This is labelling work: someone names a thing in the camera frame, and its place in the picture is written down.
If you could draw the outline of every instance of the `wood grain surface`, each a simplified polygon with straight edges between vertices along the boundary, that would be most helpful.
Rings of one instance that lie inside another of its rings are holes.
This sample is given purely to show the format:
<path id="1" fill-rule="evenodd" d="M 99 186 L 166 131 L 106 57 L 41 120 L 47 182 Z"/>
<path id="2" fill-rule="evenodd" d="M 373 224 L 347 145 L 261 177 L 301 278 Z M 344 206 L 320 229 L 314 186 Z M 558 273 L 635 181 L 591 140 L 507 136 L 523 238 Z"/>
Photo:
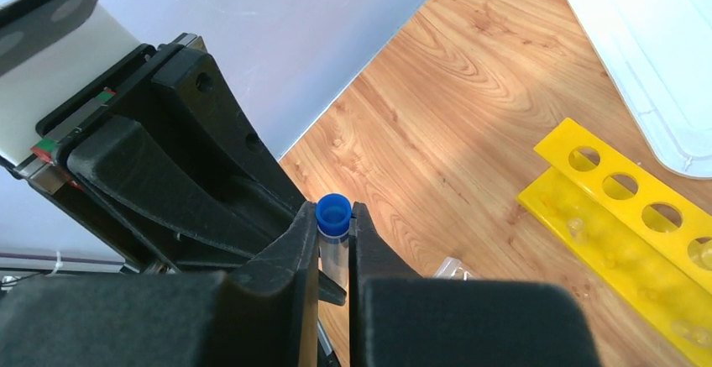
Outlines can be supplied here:
<path id="1" fill-rule="evenodd" d="M 547 168 L 532 148 L 566 117 L 712 211 L 712 182 L 653 158 L 565 0 L 429 0 L 281 164 L 311 200 L 367 203 L 423 275 L 453 256 L 565 287 L 607 366 L 688 365 L 516 203 Z M 347 308 L 320 307 L 347 364 Z"/>

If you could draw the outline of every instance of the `blue cap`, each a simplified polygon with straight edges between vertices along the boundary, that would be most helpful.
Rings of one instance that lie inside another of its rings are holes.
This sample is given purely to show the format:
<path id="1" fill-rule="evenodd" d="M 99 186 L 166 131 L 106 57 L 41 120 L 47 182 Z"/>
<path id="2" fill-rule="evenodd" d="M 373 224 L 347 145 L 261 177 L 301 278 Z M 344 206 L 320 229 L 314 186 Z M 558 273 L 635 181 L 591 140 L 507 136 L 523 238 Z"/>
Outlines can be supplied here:
<path id="1" fill-rule="evenodd" d="M 344 195 L 330 193 L 317 202 L 317 224 L 322 233 L 339 237 L 348 231 L 351 202 Z"/>

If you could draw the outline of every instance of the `yellow test tube rack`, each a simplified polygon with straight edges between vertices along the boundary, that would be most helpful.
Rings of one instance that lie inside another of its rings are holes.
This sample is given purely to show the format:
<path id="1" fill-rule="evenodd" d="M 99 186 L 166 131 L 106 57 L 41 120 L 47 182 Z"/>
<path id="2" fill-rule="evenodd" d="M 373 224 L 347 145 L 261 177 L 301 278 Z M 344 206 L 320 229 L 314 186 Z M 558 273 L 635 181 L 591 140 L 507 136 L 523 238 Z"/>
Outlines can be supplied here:
<path id="1" fill-rule="evenodd" d="M 517 197 L 693 363 L 712 365 L 712 217 L 565 119 Z"/>

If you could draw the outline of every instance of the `test tube with blue cap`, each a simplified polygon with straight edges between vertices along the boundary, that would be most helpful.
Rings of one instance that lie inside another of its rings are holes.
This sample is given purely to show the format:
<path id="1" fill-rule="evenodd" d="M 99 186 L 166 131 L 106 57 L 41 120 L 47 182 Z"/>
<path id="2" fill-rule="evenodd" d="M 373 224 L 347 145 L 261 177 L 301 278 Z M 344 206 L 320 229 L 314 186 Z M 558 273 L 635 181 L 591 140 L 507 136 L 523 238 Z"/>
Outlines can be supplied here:
<path id="1" fill-rule="evenodd" d="M 319 251 L 322 271 L 341 287 L 348 281 L 348 225 L 351 202 L 338 193 L 330 193 L 317 202 Z"/>

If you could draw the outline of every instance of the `wire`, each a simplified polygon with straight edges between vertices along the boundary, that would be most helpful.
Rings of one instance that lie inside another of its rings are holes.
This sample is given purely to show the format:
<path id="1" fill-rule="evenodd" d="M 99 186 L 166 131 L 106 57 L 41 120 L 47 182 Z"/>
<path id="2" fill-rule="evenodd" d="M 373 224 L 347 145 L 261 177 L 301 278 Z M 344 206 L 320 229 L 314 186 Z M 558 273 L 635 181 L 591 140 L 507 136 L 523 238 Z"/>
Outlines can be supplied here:
<path id="1" fill-rule="evenodd" d="M 30 277 L 36 277 L 36 276 L 41 276 L 41 275 L 47 275 L 49 272 L 37 272 L 33 273 L 32 275 L 26 275 L 23 277 L 20 277 L 19 279 L 11 280 L 11 281 L 5 281 L 3 283 L 0 283 L 0 287 L 12 287 L 15 286 L 19 281 L 29 279 Z"/>

